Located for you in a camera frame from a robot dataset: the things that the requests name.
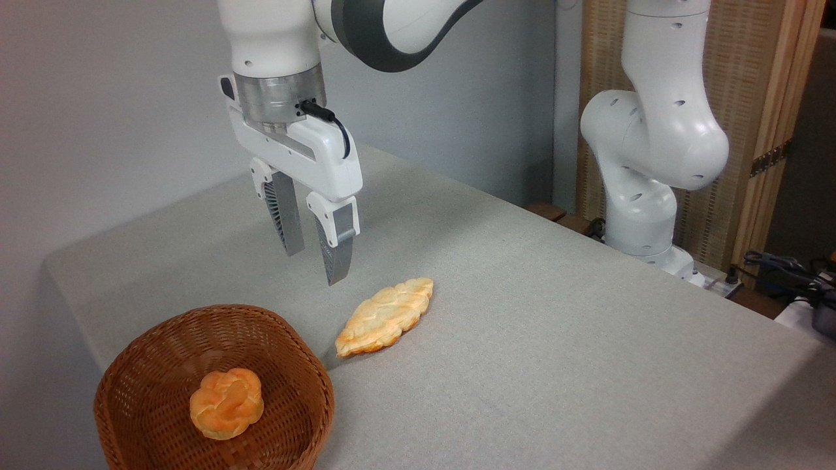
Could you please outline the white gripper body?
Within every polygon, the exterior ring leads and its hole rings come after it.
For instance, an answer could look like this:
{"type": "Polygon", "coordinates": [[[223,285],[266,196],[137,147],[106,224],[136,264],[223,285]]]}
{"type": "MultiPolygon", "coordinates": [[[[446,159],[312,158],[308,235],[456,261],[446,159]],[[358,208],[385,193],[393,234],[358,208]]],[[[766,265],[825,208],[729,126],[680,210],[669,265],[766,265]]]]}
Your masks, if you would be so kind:
{"type": "Polygon", "coordinates": [[[331,202],[363,187],[353,137],[334,122],[307,113],[326,104],[321,75],[219,78],[233,131],[254,157],[331,202]]]}

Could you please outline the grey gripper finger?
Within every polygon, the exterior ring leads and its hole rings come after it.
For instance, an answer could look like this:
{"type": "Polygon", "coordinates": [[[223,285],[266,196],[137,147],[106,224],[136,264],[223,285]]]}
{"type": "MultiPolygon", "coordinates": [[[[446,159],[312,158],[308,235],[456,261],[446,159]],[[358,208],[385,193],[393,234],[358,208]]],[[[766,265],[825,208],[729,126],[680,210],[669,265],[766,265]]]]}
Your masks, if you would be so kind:
{"type": "Polygon", "coordinates": [[[311,191],[306,203],[315,217],[315,227],[328,285],[345,279],[353,256],[353,239],[361,233],[357,200],[351,196],[331,202],[311,191]]]}
{"type": "Polygon", "coordinates": [[[266,204],[281,246],[292,257],[304,250],[304,235],[297,205],[295,182],[260,158],[250,161],[251,177],[257,197],[266,204]]]}

